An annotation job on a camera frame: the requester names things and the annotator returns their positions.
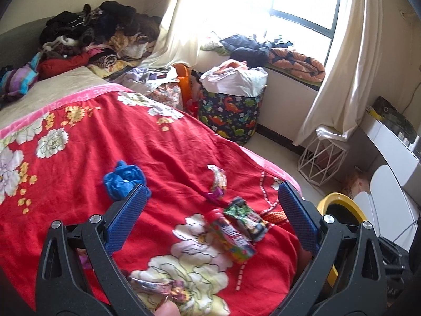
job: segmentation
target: white curtain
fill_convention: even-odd
[[[197,64],[199,34],[206,20],[209,0],[168,0],[153,53],[140,66],[165,68],[176,63]]]
[[[382,0],[341,0],[327,76],[294,144],[301,144],[319,125],[338,134],[318,136],[347,141],[361,121],[380,62]]]

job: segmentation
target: finger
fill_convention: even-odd
[[[154,313],[155,316],[180,316],[178,307],[173,302],[165,302]]]

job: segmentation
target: blue plastic bag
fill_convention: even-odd
[[[108,195],[115,202],[124,200],[129,192],[137,184],[146,187],[148,199],[151,197],[151,190],[146,186],[146,177],[137,165],[127,165],[119,160],[113,172],[104,176],[104,185]]]

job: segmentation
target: white wire stand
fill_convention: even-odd
[[[321,186],[338,172],[348,150],[345,142],[315,136],[298,161],[298,171],[308,182]]]

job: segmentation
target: yellow stool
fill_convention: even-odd
[[[321,215],[324,215],[327,213],[328,207],[333,204],[345,207],[357,219],[358,223],[367,220],[363,211],[359,208],[359,206],[355,204],[355,202],[351,198],[337,192],[334,192],[323,198],[317,205],[317,210],[319,211],[319,213],[321,213]],[[328,283],[330,286],[333,286],[337,277],[338,271],[336,270],[335,266],[333,266],[328,276]]]

